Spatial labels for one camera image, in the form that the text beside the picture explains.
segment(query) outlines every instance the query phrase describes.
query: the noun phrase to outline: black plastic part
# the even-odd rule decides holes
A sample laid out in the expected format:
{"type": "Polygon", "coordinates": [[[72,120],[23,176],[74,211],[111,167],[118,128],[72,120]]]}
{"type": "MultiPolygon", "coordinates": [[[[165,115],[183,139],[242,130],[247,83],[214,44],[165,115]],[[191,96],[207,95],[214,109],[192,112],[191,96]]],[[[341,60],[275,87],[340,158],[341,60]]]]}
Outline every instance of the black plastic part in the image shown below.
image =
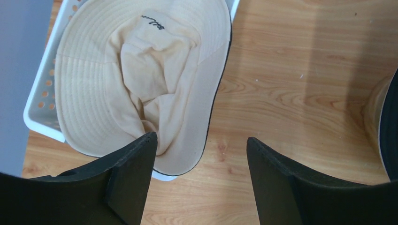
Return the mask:
{"type": "Polygon", "coordinates": [[[368,186],[334,178],[256,138],[246,150],[262,225],[398,224],[398,181],[368,186]]]}
{"type": "Polygon", "coordinates": [[[57,177],[0,173],[0,224],[138,225],[156,148],[156,134],[148,133],[57,177]]]}
{"type": "Polygon", "coordinates": [[[398,70],[388,88],[380,118],[380,151],[390,180],[398,179],[398,70]]]}

